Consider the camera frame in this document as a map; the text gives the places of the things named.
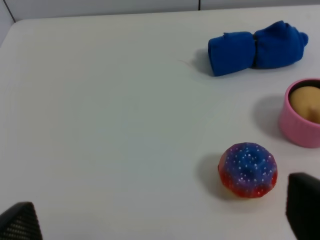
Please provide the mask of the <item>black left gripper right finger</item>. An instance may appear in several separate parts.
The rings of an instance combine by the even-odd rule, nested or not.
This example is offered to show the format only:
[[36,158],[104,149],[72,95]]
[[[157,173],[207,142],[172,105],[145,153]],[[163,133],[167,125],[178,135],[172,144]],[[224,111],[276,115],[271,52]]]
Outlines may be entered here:
[[288,176],[286,217],[298,240],[320,238],[320,180],[303,172]]

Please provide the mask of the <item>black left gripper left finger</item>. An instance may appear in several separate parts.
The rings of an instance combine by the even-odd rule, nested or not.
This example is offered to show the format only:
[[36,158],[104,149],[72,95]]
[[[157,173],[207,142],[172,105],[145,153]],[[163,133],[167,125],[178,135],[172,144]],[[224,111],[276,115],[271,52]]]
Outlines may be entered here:
[[18,202],[0,214],[0,239],[43,240],[32,202]]

